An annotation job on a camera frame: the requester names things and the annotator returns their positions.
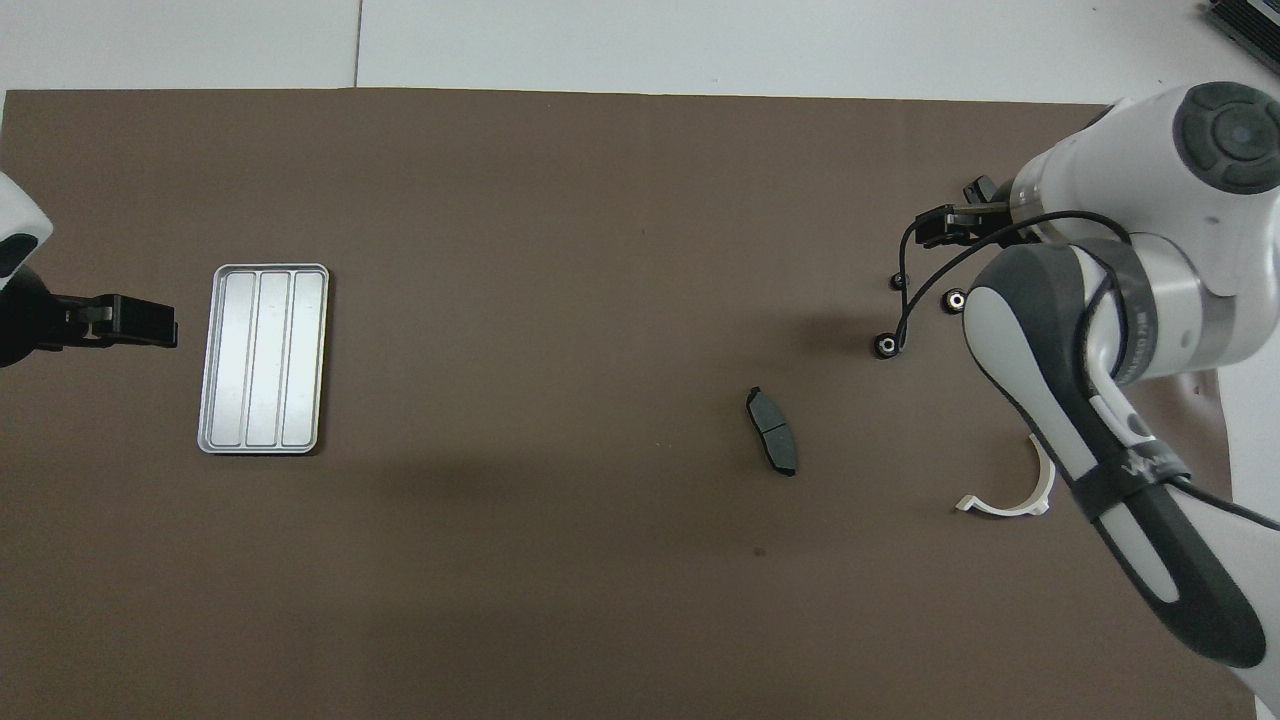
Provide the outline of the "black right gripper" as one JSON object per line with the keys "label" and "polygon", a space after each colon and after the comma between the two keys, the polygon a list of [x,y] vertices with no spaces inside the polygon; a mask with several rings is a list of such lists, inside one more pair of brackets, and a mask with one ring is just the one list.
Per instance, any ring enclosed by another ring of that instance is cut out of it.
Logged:
{"label": "black right gripper", "polygon": [[1036,243],[1037,219],[1012,222],[1009,201],[977,202],[974,213],[946,204],[916,215],[916,245],[934,249],[941,245],[969,245],[975,228],[996,228],[984,236],[984,246],[1009,249]]}

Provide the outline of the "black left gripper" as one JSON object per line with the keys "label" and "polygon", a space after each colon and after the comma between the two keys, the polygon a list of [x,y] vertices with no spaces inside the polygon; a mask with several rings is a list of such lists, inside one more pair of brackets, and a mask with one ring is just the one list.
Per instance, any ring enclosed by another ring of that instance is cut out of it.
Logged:
{"label": "black left gripper", "polygon": [[1,368],[20,363],[36,350],[61,351],[67,345],[67,311],[73,322],[93,324],[95,340],[104,347],[175,348],[179,343],[173,306],[120,293],[63,295],[60,300],[36,272],[23,266],[1,292]]}

